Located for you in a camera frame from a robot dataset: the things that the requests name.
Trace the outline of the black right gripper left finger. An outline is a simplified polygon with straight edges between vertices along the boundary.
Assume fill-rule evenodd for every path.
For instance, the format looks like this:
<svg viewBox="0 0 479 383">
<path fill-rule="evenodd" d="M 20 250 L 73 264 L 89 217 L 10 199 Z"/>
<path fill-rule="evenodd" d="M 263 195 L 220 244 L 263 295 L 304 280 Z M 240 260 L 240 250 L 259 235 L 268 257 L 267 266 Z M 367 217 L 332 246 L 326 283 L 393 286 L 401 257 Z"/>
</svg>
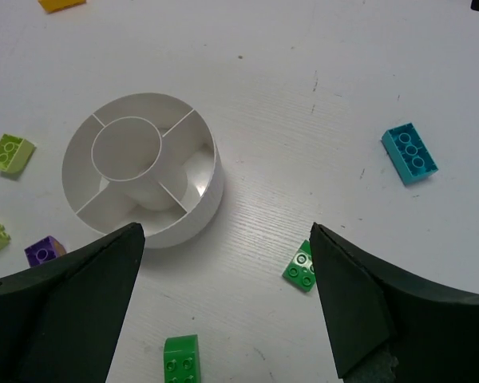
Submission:
<svg viewBox="0 0 479 383">
<path fill-rule="evenodd" d="M 0 382 L 104 382 L 144 252 L 130 223 L 0 278 Z"/>
</svg>

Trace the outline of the purple square lego brick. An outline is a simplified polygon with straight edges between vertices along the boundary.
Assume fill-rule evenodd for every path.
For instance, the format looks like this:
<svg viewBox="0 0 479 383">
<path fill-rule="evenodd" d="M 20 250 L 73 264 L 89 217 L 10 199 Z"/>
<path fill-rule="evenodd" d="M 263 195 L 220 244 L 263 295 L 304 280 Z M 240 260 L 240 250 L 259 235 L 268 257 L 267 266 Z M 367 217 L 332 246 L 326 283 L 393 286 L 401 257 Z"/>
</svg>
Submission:
<svg viewBox="0 0 479 383">
<path fill-rule="evenodd" d="M 25 250 L 30 267 L 36 267 L 66 254 L 65 248 L 53 236 L 48 235 Z"/>
</svg>

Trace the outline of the teal long lego brick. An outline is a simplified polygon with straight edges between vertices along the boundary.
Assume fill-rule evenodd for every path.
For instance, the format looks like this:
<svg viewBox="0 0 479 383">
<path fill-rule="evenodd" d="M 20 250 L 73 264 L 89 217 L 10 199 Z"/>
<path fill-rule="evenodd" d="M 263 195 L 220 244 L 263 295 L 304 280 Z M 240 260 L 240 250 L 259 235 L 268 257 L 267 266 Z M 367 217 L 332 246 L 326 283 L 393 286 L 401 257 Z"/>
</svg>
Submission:
<svg viewBox="0 0 479 383">
<path fill-rule="evenodd" d="M 438 171 L 412 123 L 386 130 L 382 144 L 405 186 L 425 180 Z"/>
</svg>

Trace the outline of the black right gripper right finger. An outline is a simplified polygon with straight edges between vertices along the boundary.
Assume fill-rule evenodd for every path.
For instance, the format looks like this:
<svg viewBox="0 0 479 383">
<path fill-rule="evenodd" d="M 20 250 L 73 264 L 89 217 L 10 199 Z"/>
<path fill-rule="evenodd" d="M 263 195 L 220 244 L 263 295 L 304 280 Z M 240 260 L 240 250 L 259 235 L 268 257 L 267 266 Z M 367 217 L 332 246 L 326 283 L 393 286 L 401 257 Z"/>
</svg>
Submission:
<svg viewBox="0 0 479 383">
<path fill-rule="evenodd" d="M 412 274 L 318 223 L 310 245 L 342 381 L 479 382 L 479 294 Z"/>
</svg>

